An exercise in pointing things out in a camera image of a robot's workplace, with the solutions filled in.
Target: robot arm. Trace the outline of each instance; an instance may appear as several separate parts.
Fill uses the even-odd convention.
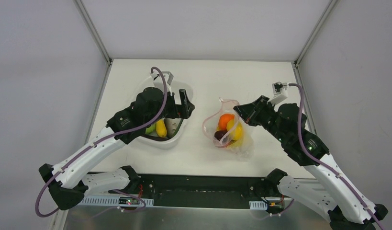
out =
[[[194,105],[189,101],[185,90],[179,90],[179,93],[181,104],[175,104],[174,94],[167,92],[166,105],[157,120],[190,117]],[[145,134],[146,127],[129,133],[124,131],[135,129],[155,117],[162,107],[163,97],[163,92],[158,88],[144,89],[129,107],[108,120],[107,125],[88,144],[56,165],[44,164],[39,168],[45,182],[48,183],[55,176],[48,187],[59,209],[72,208],[89,194],[124,188],[129,191],[130,188],[137,187],[139,178],[130,166],[124,166],[114,172],[87,173],[108,155]]]
[[[300,122],[304,146],[311,156],[331,166],[331,170],[322,164],[318,164],[304,153],[298,138],[299,107],[297,104],[286,103],[281,105],[278,111],[274,110],[275,104],[286,99],[286,87],[288,87],[287,83],[274,83],[274,98],[269,99],[260,96],[252,103],[235,106],[234,110],[246,124],[264,127],[281,143],[288,156],[310,172],[326,191],[313,190],[306,185],[299,184],[281,170],[271,172],[265,181],[267,180],[268,183],[276,187],[281,194],[294,198],[316,211],[330,221],[330,225],[334,225],[335,229],[341,229],[341,226],[345,226],[348,222],[351,225],[358,224],[361,227],[371,225],[371,222],[375,220],[373,220],[370,212],[378,220],[382,220],[387,214],[387,209],[383,205],[376,205],[369,201],[347,179],[321,139],[304,129],[307,117],[302,115]],[[366,203],[366,208],[349,186]]]

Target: red wire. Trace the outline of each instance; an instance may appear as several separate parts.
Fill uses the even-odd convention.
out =
[[[144,191],[143,191],[143,188],[144,188],[144,187],[142,187],[142,184],[140,184],[140,185],[138,186],[138,188],[140,189],[140,191],[139,191],[139,193],[138,193],[138,197],[141,198],[142,194],[144,193]]]

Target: yellow fruit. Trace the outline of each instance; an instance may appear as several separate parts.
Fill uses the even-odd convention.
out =
[[[234,119],[230,120],[227,123],[227,131],[230,131],[230,129],[232,129],[234,127],[234,123],[235,123]],[[238,125],[231,132],[230,136],[231,136],[232,140],[239,140],[242,138],[243,135],[244,135],[244,132],[242,130],[242,125],[241,125],[241,123],[238,122]]]
[[[165,138],[166,135],[168,134],[168,131],[166,130],[165,122],[163,122],[163,119],[160,119],[156,123],[156,130],[157,134],[161,138]]]
[[[231,143],[228,147],[229,148],[241,147],[242,146],[242,141],[243,141],[243,138],[241,138],[239,140],[236,140],[233,143]]]

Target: metal edge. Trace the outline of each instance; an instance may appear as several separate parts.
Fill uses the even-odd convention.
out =
[[[304,56],[307,54],[307,51],[313,44],[314,40],[318,36],[318,32],[323,28],[324,23],[326,22],[327,18],[330,16],[331,12],[335,8],[335,6],[339,3],[340,0],[330,0],[328,5],[326,6],[323,14],[321,15],[320,19],[318,20],[317,24],[315,25],[313,31],[311,32],[307,42],[304,44],[303,49],[301,50],[299,56],[297,57],[295,63],[299,65],[303,60]]]
[[[112,61],[108,65],[107,70],[105,72],[103,83],[102,83],[101,88],[100,88],[99,96],[97,97],[97,100],[96,100],[96,107],[94,109],[93,115],[90,118],[90,126],[89,126],[89,129],[87,131],[87,135],[86,135],[84,143],[87,143],[89,138],[90,138],[90,133],[91,133],[91,130],[93,129],[93,125],[94,125],[94,118],[96,117],[97,111],[99,110],[101,97],[103,96],[104,89],[105,89],[105,86],[106,86],[106,83],[107,83],[107,80],[108,80],[108,76],[109,76],[110,71],[111,71],[111,67],[112,67]],[[53,215],[53,217],[51,219],[51,222],[49,223],[48,229],[49,230],[62,230],[64,225],[65,225],[65,222],[66,222],[67,213],[68,213],[68,210],[57,211]]]
[[[111,58],[110,55],[107,52],[106,47],[104,46],[104,43],[102,42],[99,32],[97,31],[96,27],[94,26],[93,21],[90,18],[89,13],[87,12],[86,7],[83,4],[82,0],[73,0],[75,3],[76,8],[79,10],[80,15],[86,24],[91,36],[93,37],[94,42],[96,43],[97,47],[99,48],[102,56],[104,57],[105,61],[109,65],[111,63]]]
[[[100,101],[101,101],[101,98],[103,96],[104,89],[106,88],[108,76],[110,75],[111,67],[112,67],[112,61],[111,61],[111,63],[107,67],[106,73],[104,75],[103,83],[101,84],[100,92],[99,92],[99,95],[98,95],[97,100],[96,100],[96,107],[94,108],[93,114],[92,114],[92,116],[90,118],[90,126],[89,126],[89,129],[87,131],[86,138],[84,140],[85,144],[89,141],[90,134],[91,134],[91,131],[92,131],[93,125],[94,125],[94,120],[95,120],[97,112],[99,110]]]
[[[68,210],[57,211],[49,223],[48,230],[63,230],[68,212]]]
[[[255,61],[255,62],[281,62],[281,63],[290,63],[295,62],[293,59],[287,60],[278,60],[278,59],[197,59],[197,58],[126,58],[126,57],[113,57],[113,59],[125,59],[125,60],[177,60],[177,61]]]
[[[310,109],[310,101],[309,101],[309,98],[307,96],[306,89],[304,88],[303,80],[300,77],[299,68],[294,63],[291,64],[291,67],[293,68],[293,72],[294,72],[294,76],[296,78],[296,82],[299,85],[303,86],[304,94],[306,96],[305,97],[306,100],[304,101],[304,111],[305,111],[305,114],[307,116],[308,128],[309,128],[310,132],[313,132],[314,134],[317,135],[317,130],[315,129],[314,120],[313,120],[313,116],[312,116],[311,109]]]

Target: green fruit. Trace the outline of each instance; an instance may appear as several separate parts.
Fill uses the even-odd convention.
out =
[[[145,134],[148,135],[148,134],[152,133],[153,131],[155,131],[155,129],[156,129],[156,124],[153,123],[149,128],[146,128]]]

